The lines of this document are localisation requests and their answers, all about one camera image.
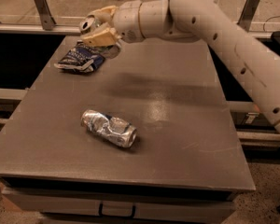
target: tile floor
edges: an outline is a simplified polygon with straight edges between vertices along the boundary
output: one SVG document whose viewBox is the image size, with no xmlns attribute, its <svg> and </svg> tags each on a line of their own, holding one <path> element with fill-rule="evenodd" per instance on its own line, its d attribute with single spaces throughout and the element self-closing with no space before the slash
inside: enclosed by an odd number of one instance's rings
<svg viewBox="0 0 280 224">
<path fill-rule="evenodd" d="M 50 11 L 58 24 L 78 25 L 91 10 L 108 5 L 120 5 L 128 0 L 48 0 Z M 237 22 L 245 0 L 215 0 L 234 22 Z M 261 0 L 252 31 L 263 31 L 263 23 L 270 17 L 280 16 L 280 0 Z M 0 0 L 0 21 L 3 23 L 40 24 L 33 0 Z M 266 31 L 280 30 L 280 18 L 271 19 Z M 236 212 L 224 224 L 276 224 L 280 215 L 275 207 L 280 204 L 280 164 L 272 161 L 249 161 L 257 190 L 238 196 Z M 36 224 L 37 213 L 6 210 L 0 195 L 0 223 Z"/>
</svg>

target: aluminum can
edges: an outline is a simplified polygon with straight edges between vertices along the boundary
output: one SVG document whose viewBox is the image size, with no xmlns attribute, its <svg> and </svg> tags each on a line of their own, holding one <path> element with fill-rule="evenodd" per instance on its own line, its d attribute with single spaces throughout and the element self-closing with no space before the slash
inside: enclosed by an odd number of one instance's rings
<svg viewBox="0 0 280 224">
<path fill-rule="evenodd" d="M 131 123 L 94 110 L 84 112 L 81 125 L 118 147 L 131 147 L 136 137 L 136 128 Z"/>
</svg>

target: drawer handle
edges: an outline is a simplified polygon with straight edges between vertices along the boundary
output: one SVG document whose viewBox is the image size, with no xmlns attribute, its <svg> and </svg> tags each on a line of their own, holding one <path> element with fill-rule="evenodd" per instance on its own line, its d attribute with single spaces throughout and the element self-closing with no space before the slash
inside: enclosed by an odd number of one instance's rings
<svg viewBox="0 0 280 224">
<path fill-rule="evenodd" d="M 112 216 L 112 215 L 103 214 L 103 207 L 104 207 L 103 204 L 100 203 L 100 206 L 99 206 L 99 216 L 100 217 L 122 217 L 122 216 Z M 129 216 L 122 217 L 122 218 L 133 218 L 135 212 L 136 212 L 136 207 L 133 205 L 131 214 Z"/>
</svg>

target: drawer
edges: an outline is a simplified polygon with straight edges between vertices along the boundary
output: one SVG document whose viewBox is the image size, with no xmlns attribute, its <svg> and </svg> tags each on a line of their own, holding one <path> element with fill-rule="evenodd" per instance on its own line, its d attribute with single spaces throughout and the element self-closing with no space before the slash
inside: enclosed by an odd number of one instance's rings
<svg viewBox="0 0 280 224">
<path fill-rule="evenodd" d="M 3 195 L 25 211 L 94 217 L 220 223 L 234 211 L 232 202 L 186 200 L 145 203 L 95 199 L 87 192 L 5 188 Z"/>
</svg>

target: white robotic arm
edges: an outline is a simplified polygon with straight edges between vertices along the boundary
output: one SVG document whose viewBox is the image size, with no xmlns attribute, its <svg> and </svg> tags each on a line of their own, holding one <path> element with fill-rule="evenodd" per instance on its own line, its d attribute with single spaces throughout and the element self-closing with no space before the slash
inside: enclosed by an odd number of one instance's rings
<svg viewBox="0 0 280 224">
<path fill-rule="evenodd" d="M 280 132 L 280 57 L 232 23 L 213 0 L 133 1 L 93 11 L 80 24 L 83 41 L 107 47 L 119 39 L 203 39 Z"/>
</svg>

